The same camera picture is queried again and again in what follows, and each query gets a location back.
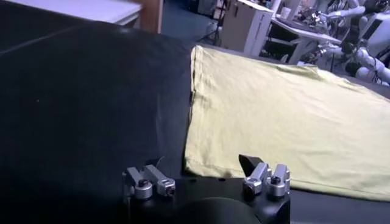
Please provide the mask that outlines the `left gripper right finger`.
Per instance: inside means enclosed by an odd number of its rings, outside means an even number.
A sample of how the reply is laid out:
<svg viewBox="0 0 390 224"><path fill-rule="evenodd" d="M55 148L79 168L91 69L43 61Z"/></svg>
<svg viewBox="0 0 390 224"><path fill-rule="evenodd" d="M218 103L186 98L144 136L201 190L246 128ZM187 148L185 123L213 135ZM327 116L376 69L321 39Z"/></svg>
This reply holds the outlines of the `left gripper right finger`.
<svg viewBox="0 0 390 224"><path fill-rule="evenodd" d="M271 198L283 198L290 193L290 170L287 165L277 164L274 171L268 163L253 156L238 155L245 177L243 195L255 198L265 192Z"/></svg>

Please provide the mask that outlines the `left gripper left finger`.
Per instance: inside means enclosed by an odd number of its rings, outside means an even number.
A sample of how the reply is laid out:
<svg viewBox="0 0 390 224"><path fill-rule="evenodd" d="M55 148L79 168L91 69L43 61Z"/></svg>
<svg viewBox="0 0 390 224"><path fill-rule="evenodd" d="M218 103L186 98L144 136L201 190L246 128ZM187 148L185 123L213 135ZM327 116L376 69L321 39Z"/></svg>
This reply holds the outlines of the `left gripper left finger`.
<svg viewBox="0 0 390 224"><path fill-rule="evenodd" d="M176 193L175 180L165 176L152 164L143 166L141 170L128 167L122 173L122 180L125 195L137 200L148 200L154 194L173 197Z"/></svg>

